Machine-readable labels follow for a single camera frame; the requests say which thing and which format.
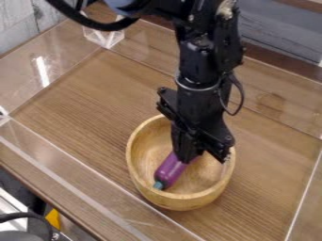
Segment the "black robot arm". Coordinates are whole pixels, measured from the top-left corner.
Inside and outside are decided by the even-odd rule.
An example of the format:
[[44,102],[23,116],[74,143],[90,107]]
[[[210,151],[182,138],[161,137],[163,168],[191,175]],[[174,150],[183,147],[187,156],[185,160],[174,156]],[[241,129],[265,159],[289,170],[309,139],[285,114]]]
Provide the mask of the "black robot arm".
[[230,92],[242,83],[234,74],[244,64],[237,0],[103,0],[123,18],[113,23],[86,17],[64,0],[46,0],[71,20],[101,31],[121,31],[147,15],[174,26],[179,47],[177,87],[161,88],[158,110],[173,121],[173,150],[190,162],[210,153],[221,162],[230,157],[235,139],[226,127]]

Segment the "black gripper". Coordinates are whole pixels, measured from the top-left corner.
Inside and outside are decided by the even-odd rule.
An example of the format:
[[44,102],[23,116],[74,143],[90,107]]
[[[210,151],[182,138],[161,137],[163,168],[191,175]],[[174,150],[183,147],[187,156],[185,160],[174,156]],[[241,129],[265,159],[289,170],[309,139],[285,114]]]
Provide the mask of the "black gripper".
[[225,122],[225,105],[231,92],[229,83],[209,88],[162,87],[158,110],[171,120],[173,150],[189,164],[205,152],[223,163],[235,138]]

